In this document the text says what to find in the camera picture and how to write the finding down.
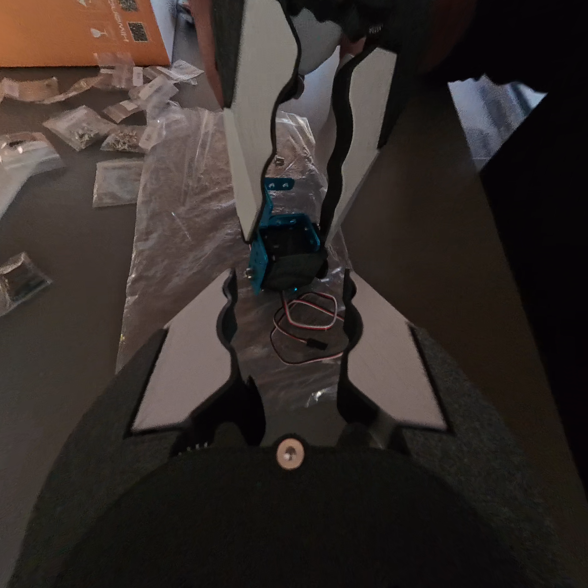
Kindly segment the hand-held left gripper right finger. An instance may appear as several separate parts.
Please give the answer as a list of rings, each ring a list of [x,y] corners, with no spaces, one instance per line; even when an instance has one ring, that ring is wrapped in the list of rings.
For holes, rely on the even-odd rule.
[[[337,411],[345,423],[373,432],[452,432],[412,323],[350,269],[342,298],[348,346],[341,357]]]

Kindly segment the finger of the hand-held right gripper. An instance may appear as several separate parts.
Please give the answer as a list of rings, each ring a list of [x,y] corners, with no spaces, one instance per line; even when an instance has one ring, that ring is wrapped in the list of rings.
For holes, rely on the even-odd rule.
[[[299,41],[279,1],[245,1],[231,105],[224,131],[242,238],[251,243],[264,207],[265,173],[276,153],[275,116],[295,81]]]
[[[339,67],[332,88],[333,146],[319,228],[330,244],[379,154],[396,54],[371,47]]]

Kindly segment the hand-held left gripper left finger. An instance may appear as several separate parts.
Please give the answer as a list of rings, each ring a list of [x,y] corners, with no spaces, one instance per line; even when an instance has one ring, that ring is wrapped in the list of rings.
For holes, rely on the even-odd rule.
[[[229,383],[233,358],[223,319],[232,310],[234,269],[226,269],[165,326],[130,432],[183,430],[196,411]]]

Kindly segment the blue perforated metal bracket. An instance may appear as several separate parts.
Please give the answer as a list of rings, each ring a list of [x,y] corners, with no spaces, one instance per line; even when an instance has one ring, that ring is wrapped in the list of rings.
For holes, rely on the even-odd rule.
[[[292,178],[276,178],[266,177],[263,180],[264,200],[262,206],[261,219],[259,224],[261,226],[268,226],[270,218],[273,215],[273,201],[271,198],[272,192],[282,192],[292,190],[295,186],[295,180]]]

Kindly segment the black servo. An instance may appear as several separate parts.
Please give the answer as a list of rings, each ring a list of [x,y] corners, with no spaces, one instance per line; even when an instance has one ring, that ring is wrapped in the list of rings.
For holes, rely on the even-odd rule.
[[[299,289],[326,277],[327,257],[317,225],[308,215],[271,215],[258,226],[246,275],[255,295]]]

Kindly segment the person's right hand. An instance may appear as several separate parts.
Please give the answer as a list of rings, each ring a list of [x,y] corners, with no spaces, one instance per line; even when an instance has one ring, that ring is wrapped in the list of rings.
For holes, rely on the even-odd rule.
[[[212,2],[189,1],[189,8],[195,24],[202,69],[213,91],[219,107],[224,107],[221,79],[217,70],[215,36],[212,28]]]

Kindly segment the large clear plastic bag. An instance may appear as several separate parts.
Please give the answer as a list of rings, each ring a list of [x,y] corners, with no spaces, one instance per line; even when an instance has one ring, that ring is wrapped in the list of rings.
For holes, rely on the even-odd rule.
[[[233,198],[221,112],[177,109],[175,127],[159,122],[161,141],[145,156],[136,205],[116,371],[226,269],[238,279],[232,340],[241,373],[254,378],[266,411],[334,399],[340,358],[289,365],[322,355],[281,332],[270,343],[276,292],[256,295],[246,278],[249,246]]]

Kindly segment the pile of clear screw bags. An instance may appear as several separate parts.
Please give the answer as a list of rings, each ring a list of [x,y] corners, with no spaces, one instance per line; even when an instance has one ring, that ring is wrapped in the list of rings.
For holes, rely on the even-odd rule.
[[[1,99],[50,106],[92,89],[128,91],[128,98],[106,107],[103,114],[87,105],[60,112],[42,126],[76,152],[100,143],[100,150],[117,153],[147,153],[172,129],[182,126],[182,108],[172,99],[178,85],[197,85],[203,73],[194,65],[175,61],[164,66],[135,66],[129,57],[99,57],[99,74],[74,83],[58,93],[55,77],[20,82],[4,77]]]

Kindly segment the zip bag with black parts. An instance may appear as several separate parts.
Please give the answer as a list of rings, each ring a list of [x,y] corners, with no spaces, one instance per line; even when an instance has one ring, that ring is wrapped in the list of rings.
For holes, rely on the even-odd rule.
[[[1,317],[52,284],[26,252],[1,263]]]

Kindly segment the person's black clothing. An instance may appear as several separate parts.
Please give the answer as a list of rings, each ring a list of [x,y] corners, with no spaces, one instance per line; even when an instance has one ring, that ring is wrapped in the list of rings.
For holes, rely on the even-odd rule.
[[[481,181],[572,455],[587,477],[587,83],[551,90]]]

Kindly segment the orange cardboard box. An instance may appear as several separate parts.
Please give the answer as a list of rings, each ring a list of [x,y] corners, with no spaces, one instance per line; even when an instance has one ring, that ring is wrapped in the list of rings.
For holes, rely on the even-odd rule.
[[[1,1],[1,67],[170,65],[177,1]]]

